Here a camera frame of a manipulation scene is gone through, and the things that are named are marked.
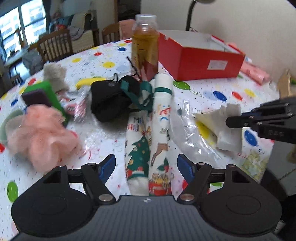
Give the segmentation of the white tissue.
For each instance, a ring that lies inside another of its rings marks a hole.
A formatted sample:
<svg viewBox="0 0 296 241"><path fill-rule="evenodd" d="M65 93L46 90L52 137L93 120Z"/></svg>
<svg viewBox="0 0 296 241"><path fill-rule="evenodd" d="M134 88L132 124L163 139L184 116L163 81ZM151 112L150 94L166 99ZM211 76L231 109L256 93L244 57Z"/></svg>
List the white tissue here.
<svg viewBox="0 0 296 241"><path fill-rule="evenodd" d="M221 150L240 153L242 151L242 128L229 128L228 117L241 116L240 104L221 106L206 113L196 113L197 121L204 124L217 136L216 147Z"/></svg>

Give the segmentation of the clear plastic bag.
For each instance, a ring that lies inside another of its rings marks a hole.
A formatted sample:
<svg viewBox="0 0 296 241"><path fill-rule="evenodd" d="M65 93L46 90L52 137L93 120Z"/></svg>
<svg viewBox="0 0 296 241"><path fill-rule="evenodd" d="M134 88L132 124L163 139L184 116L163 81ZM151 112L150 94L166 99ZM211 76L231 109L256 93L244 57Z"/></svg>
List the clear plastic bag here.
<svg viewBox="0 0 296 241"><path fill-rule="evenodd" d="M194 163L215 164L221 157L201 136L188 100L174 104L170 113L169 135L181 153Z"/></svg>

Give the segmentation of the Christmas print white socks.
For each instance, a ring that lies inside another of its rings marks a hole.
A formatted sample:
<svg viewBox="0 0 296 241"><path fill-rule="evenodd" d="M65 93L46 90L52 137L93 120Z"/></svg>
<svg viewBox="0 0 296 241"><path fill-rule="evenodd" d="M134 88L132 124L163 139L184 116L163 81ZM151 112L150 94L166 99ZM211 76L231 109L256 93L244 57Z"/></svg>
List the Christmas print white socks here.
<svg viewBox="0 0 296 241"><path fill-rule="evenodd" d="M130 98L125 135L125 173L131 195L171 194L169 122L173 80L158 73L151 81L127 80L122 91Z"/></svg>

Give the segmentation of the silver snack packet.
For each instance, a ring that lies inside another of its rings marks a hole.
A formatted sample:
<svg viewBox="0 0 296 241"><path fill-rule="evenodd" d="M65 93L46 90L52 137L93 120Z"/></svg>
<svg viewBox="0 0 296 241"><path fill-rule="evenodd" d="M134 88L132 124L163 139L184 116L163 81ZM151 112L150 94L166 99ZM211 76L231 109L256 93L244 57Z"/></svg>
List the silver snack packet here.
<svg viewBox="0 0 296 241"><path fill-rule="evenodd" d="M82 122L86 116L86 103L90 88L83 86L78 90L57 92L57 97L64 111L73 116L76 122Z"/></svg>

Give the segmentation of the yellow sponge cloth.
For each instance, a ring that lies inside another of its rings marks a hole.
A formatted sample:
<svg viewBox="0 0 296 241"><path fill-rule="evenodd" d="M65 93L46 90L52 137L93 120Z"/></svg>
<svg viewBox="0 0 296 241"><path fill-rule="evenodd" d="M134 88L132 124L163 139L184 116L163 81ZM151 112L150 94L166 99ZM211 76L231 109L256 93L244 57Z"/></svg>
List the yellow sponge cloth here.
<svg viewBox="0 0 296 241"><path fill-rule="evenodd" d="M76 89L80 89L83 86L91 86L94 82L105 80L104 77L83 78L75 84L75 87Z"/></svg>

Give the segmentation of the green scrub sponge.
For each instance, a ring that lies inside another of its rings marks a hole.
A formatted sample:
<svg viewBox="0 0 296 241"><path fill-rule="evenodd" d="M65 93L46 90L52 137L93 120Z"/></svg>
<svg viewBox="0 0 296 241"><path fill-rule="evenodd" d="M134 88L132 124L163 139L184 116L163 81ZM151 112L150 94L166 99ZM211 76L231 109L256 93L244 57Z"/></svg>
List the green scrub sponge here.
<svg viewBox="0 0 296 241"><path fill-rule="evenodd" d="M31 106L34 104L43 104L59 110L65 118L65 120L63 121L63 126L67 126L69 122L69 116L62 108L62 105L55 95L50 82L43 81L27 86L21 97L27 106Z"/></svg>

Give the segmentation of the orange tea bottle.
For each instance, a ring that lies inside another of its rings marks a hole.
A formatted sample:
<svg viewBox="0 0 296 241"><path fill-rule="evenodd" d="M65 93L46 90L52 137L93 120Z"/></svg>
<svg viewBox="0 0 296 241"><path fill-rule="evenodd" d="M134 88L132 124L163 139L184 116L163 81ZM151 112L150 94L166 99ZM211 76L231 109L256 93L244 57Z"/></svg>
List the orange tea bottle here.
<svg viewBox="0 0 296 241"><path fill-rule="evenodd" d="M152 80L158 73L159 32L155 15L135 16L132 27L131 60L143 81Z"/></svg>

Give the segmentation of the pink patterned paper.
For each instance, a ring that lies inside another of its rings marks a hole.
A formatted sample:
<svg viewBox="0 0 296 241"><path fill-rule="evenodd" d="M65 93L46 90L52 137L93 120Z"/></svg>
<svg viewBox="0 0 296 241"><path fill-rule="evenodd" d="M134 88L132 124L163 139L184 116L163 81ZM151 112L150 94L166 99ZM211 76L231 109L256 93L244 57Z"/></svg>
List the pink patterned paper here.
<svg viewBox="0 0 296 241"><path fill-rule="evenodd" d="M238 74L238 67L241 65L240 71L254 80L259 85L264 85L271 80L270 74L260 67L252 64L249 57L241 51L235 43L225 43L227 47L222 54L225 60L222 60L223 77L234 77Z"/></svg>

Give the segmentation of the red cardboard box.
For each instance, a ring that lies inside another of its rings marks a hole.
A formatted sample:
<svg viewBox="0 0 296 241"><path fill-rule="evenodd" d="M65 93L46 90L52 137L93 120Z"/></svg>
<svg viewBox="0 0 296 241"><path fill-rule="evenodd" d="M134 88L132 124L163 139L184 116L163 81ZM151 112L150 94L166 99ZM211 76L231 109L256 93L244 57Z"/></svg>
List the red cardboard box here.
<svg viewBox="0 0 296 241"><path fill-rule="evenodd" d="M160 30L159 62L176 81L234 78L245 54L213 35Z"/></svg>

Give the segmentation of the pale green bowl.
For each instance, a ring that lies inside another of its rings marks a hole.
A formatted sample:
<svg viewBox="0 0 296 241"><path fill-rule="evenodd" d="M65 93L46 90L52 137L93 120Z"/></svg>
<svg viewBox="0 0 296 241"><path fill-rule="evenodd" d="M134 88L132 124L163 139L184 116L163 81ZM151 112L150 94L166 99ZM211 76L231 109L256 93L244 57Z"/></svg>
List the pale green bowl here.
<svg viewBox="0 0 296 241"><path fill-rule="evenodd" d="M12 111L1 124L1 143L7 145L8 136L14 130L19 128L23 121L24 113L22 110L17 109Z"/></svg>

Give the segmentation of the silver desk lamp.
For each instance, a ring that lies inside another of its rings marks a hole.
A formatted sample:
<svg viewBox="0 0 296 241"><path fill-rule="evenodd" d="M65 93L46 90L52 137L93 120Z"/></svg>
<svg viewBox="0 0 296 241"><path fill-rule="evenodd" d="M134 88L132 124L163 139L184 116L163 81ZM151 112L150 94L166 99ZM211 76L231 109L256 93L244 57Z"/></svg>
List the silver desk lamp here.
<svg viewBox="0 0 296 241"><path fill-rule="evenodd" d="M214 2L215 2L215 0L192 0L191 1L189 9L188 9L188 14L187 14L186 31L190 31L192 15L193 15L193 11L194 11L194 7L195 7L196 3L212 4Z"/></svg>

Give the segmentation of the beige knitted sock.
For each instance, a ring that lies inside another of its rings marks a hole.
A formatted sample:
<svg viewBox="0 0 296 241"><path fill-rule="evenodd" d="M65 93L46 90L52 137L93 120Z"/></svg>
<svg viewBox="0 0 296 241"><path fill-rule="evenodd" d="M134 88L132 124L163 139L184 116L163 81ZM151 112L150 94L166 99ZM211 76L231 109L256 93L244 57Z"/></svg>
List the beige knitted sock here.
<svg viewBox="0 0 296 241"><path fill-rule="evenodd" d="M48 81L54 92L69 90L65 82L67 69L57 62L48 62L43 66L43 78Z"/></svg>

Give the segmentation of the wooden chair with towel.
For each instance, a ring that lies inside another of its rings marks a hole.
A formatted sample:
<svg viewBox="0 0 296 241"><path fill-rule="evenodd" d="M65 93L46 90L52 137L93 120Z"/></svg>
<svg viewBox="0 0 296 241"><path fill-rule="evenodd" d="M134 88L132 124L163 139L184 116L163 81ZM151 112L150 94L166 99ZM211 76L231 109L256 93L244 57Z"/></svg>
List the wooden chair with towel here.
<svg viewBox="0 0 296 241"><path fill-rule="evenodd" d="M103 44L119 41L119 23L110 24L102 30Z"/></svg>

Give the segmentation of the pink towel on chair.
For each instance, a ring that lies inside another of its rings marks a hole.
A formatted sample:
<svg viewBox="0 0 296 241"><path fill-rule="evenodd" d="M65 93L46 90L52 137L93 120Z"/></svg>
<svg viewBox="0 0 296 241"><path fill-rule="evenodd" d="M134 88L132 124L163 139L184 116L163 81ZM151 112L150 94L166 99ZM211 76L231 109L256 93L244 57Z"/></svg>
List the pink towel on chair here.
<svg viewBox="0 0 296 241"><path fill-rule="evenodd" d="M132 38L133 34L133 24L135 20L122 20L119 21L119 37L120 40L126 40Z"/></svg>

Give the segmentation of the window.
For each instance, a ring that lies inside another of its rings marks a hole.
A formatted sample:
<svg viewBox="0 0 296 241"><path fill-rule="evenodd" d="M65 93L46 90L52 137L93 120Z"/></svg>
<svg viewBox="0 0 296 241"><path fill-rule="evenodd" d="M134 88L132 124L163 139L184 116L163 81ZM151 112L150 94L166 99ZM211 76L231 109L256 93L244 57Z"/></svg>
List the window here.
<svg viewBox="0 0 296 241"><path fill-rule="evenodd" d="M6 61L13 52L36 42L46 32L44 2L1 1L1 57Z"/></svg>

